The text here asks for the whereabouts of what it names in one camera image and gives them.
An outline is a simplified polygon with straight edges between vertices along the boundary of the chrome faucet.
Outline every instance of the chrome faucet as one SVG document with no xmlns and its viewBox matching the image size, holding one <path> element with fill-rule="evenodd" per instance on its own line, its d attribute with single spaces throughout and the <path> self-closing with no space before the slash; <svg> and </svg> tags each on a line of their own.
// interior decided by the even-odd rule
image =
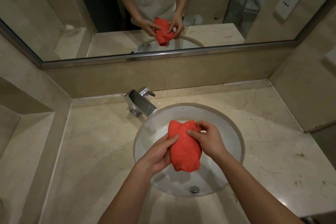
<svg viewBox="0 0 336 224">
<path fill-rule="evenodd" d="M 131 90 L 124 95 L 124 98 L 129 106 L 129 110 L 135 117 L 139 117 L 142 113 L 146 116 L 150 116 L 157 112 L 157 108 L 146 97 L 148 95 L 154 96 L 152 91 L 149 91 L 146 87 L 142 87 L 139 91 Z"/>
</svg>

